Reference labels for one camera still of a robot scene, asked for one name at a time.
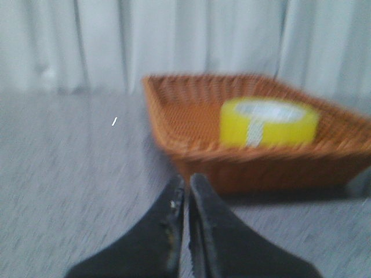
curtain fold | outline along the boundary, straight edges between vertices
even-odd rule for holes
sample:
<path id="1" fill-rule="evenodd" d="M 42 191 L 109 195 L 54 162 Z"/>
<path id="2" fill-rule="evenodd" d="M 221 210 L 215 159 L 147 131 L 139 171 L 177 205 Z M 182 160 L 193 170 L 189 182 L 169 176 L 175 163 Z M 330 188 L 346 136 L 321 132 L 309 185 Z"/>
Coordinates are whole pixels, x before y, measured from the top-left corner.
<path id="1" fill-rule="evenodd" d="M 37 0 L 0 4 L 0 90 L 138 93 L 146 74 L 256 72 L 371 97 L 371 2 Z"/>

basket rim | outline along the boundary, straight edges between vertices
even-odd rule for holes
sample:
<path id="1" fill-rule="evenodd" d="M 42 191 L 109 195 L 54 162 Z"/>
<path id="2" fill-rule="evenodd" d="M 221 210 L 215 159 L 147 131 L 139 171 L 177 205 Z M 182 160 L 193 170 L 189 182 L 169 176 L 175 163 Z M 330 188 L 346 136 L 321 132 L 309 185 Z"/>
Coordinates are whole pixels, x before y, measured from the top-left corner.
<path id="1" fill-rule="evenodd" d="M 144 91 L 147 99 L 147 108 L 149 110 L 149 117 L 152 127 L 152 133 L 155 138 L 155 142 L 165 152 L 167 152 L 174 159 L 187 159 L 187 160 L 219 160 L 226 162 L 247 162 L 256 159 L 317 159 L 317 158 L 328 158 L 328 159 L 339 159 L 344 157 L 364 157 L 371 159 L 371 144 L 368 147 L 353 147 L 349 146 L 334 146 L 329 142 L 322 142 L 320 144 L 310 144 L 305 146 L 296 147 L 240 147 L 240 148 L 227 148 L 221 146 L 219 142 L 203 142 L 201 140 L 192 140 L 187 137 L 180 137 L 172 132 L 172 128 L 165 122 L 161 122 L 160 128 L 154 128 L 154 123 L 158 123 L 157 117 L 151 113 L 150 103 L 148 98 L 150 95 L 157 95 L 157 91 L 154 88 L 152 79 L 189 79 L 189 78 L 257 78 L 264 81 L 276 82 L 279 85 L 286 86 L 290 89 L 295 89 L 299 94 L 304 94 L 312 100 L 318 100 L 320 102 L 331 105 L 334 108 L 340 109 L 353 118 L 358 120 L 366 121 L 371 126 L 371 118 L 367 115 L 359 112 L 350 111 L 349 108 L 336 103 L 332 103 L 322 98 L 314 97 L 301 89 L 298 89 L 286 82 L 278 81 L 276 78 L 269 77 L 263 74 L 153 74 L 147 75 L 142 79 Z"/>

orange wicker basket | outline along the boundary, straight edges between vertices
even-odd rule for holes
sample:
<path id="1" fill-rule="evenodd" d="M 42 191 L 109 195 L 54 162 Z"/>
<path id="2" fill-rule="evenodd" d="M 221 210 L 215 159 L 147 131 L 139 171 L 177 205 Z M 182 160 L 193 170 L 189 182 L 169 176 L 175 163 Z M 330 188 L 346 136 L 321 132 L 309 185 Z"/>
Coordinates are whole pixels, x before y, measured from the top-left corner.
<path id="1" fill-rule="evenodd" d="M 341 185 L 371 165 L 371 119 L 261 75 L 168 75 L 143 79 L 152 131 L 188 180 L 204 173 L 218 193 Z M 311 145 L 226 148 L 219 144 L 225 100 L 276 97 L 321 115 Z"/>

tape roll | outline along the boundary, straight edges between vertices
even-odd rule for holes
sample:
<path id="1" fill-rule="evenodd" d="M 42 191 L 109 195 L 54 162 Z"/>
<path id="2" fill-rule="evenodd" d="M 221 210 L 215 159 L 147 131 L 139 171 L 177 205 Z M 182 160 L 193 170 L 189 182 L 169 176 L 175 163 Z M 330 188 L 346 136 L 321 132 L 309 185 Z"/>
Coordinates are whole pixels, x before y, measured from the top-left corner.
<path id="1" fill-rule="evenodd" d="M 221 108 L 220 141 L 228 147 L 309 144 L 319 115 L 301 103 L 234 98 Z"/>

gray table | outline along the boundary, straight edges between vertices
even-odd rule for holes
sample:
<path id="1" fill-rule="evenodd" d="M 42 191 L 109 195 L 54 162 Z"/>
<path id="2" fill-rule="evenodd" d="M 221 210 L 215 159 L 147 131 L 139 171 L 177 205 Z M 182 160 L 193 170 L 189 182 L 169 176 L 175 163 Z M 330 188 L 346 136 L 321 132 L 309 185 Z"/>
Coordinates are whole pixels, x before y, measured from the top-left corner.
<path id="1" fill-rule="evenodd" d="M 128 231 L 175 173 L 154 145 L 141 94 L 0 99 L 1 278 L 63 277 Z M 365 173 L 342 193 L 227 202 L 325 277 L 365 278 L 371 277 L 368 182 Z M 185 223 L 181 277 L 192 277 L 187 229 Z"/>

